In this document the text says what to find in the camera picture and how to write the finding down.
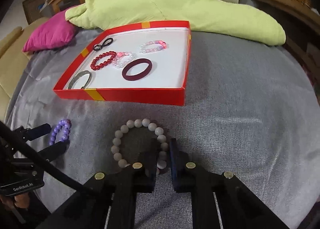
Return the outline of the left hand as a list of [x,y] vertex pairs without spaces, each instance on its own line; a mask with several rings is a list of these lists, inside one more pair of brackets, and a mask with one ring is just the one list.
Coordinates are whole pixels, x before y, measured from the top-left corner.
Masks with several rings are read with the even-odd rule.
[[1,195],[1,202],[6,210],[11,210],[13,207],[27,209],[30,205],[29,193],[24,193],[14,196],[14,200],[10,197]]

